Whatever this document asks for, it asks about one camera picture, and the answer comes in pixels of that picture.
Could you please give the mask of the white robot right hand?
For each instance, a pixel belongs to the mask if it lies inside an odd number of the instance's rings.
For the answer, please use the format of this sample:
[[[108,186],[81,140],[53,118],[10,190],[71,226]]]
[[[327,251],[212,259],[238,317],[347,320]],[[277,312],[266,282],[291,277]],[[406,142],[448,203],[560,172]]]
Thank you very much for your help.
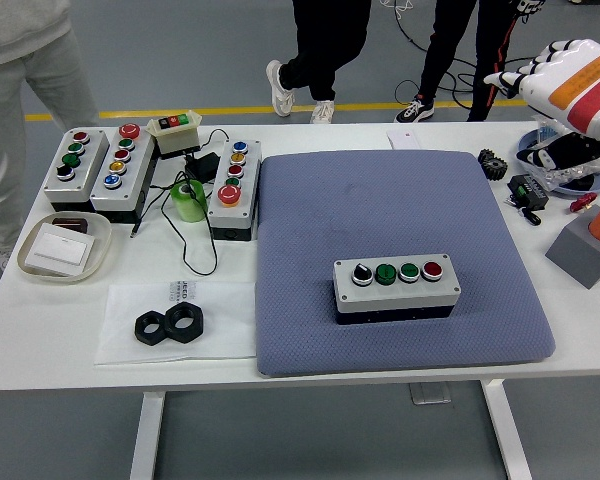
[[[519,160],[552,171],[600,158],[599,43],[553,42],[517,72],[490,74],[484,82],[521,95],[530,107],[566,128],[546,145],[519,151]]]

